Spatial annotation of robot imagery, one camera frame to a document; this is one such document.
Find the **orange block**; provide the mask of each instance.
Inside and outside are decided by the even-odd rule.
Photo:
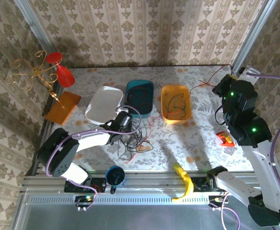
[[[80,96],[64,91],[59,98],[64,108],[59,102],[56,102],[45,116],[45,119],[63,126],[80,100]]]

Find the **yellow toy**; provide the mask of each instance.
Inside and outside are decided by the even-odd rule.
[[[194,185],[193,185],[193,182],[192,182],[190,176],[188,175],[188,173],[186,171],[184,171],[184,169],[180,166],[180,164],[175,163],[174,170],[183,179],[183,181],[186,185],[186,191],[185,191],[184,195],[182,197],[175,197],[172,199],[172,201],[179,201],[179,200],[182,200],[182,199],[188,197],[189,194],[191,194],[194,191]]]

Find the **blue mug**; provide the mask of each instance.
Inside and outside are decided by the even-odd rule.
[[[110,193],[114,194],[117,188],[123,187],[125,172],[119,166],[112,166],[106,172],[106,181],[111,185]]]

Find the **floral wallpaper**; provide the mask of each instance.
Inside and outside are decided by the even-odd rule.
[[[264,0],[29,0],[70,68],[232,63]]]
[[[243,65],[251,65],[265,74],[280,75],[280,1],[277,1]],[[280,128],[280,80],[259,79],[256,90],[257,112],[275,135]],[[280,163],[280,138],[276,156]]]
[[[47,91],[36,87],[21,91],[5,78],[14,69],[13,62],[26,58],[34,63],[40,45],[19,8],[12,0],[0,0],[0,230],[8,229],[23,176],[31,166],[43,123],[42,110]]]

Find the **patterned tablecloth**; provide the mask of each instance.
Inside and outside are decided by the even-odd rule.
[[[103,86],[113,86],[125,92],[126,84],[131,80],[150,80],[155,85],[154,107],[152,117],[161,115],[160,92],[167,84],[183,84],[191,89],[207,81],[219,66],[201,67],[140,67],[140,68],[101,68],[72,69],[76,83],[66,91],[81,96],[77,108],[63,128],[70,133],[93,128],[85,118],[85,110],[96,90]],[[229,72],[228,67],[222,68],[212,78],[210,84],[216,85]],[[252,170],[250,162],[239,146],[222,147],[217,143],[217,132],[225,130],[216,123],[215,110],[220,106],[221,99],[212,93],[211,86],[202,86],[191,92],[192,119],[184,125],[168,125],[162,118],[149,118],[152,133],[148,138],[154,149],[138,153],[132,161],[130,153],[124,153],[122,143],[96,146],[78,152],[74,163],[90,170],[106,170],[118,165],[125,170],[167,170],[178,162],[185,170],[208,170],[222,165],[230,171]],[[149,133],[147,119],[142,125],[144,135]]]

